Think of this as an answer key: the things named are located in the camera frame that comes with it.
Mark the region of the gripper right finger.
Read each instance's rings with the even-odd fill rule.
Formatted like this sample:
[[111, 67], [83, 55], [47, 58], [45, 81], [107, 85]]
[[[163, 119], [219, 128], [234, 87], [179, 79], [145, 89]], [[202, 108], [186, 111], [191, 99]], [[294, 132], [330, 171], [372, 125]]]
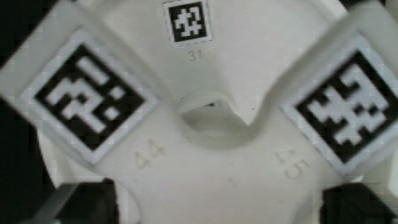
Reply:
[[398, 218], [363, 183], [347, 183], [322, 192], [321, 224], [394, 224]]

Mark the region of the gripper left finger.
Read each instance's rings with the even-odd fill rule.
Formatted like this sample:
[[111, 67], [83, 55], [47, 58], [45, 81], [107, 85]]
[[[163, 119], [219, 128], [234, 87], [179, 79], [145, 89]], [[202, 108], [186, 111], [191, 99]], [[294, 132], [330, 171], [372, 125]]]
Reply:
[[116, 183], [65, 183], [33, 217], [19, 224], [122, 224]]

